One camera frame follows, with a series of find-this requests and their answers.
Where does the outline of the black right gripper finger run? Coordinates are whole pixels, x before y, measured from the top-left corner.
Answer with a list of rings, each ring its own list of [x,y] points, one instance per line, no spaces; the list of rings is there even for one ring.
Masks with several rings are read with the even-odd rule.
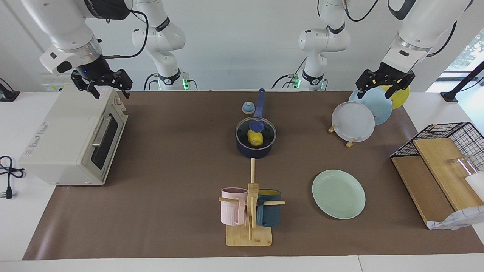
[[[97,89],[95,88],[95,86],[96,86],[95,81],[90,80],[89,83],[87,83],[83,79],[83,77],[81,76],[81,74],[79,72],[72,72],[71,73],[71,80],[73,81],[74,85],[77,87],[78,90],[86,91],[86,92],[92,94],[92,96],[95,99],[100,98],[100,94],[97,91]]]
[[[113,73],[113,86],[120,90],[125,98],[130,98],[130,91],[133,81],[124,69],[119,69]]]

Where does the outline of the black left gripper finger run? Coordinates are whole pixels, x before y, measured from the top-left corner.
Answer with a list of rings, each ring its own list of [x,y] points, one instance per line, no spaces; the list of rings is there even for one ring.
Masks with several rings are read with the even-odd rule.
[[[380,79],[381,73],[379,73],[379,71],[372,72],[371,70],[366,69],[356,81],[358,99],[362,99],[368,90],[378,87]]]
[[[400,80],[394,80],[390,85],[389,88],[387,89],[385,93],[385,98],[390,99],[395,93],[398,91],[404,90],[409,87],[413,79],[415,79],[415,74],[414,73],[408,73],[406,76],[404,76]]]

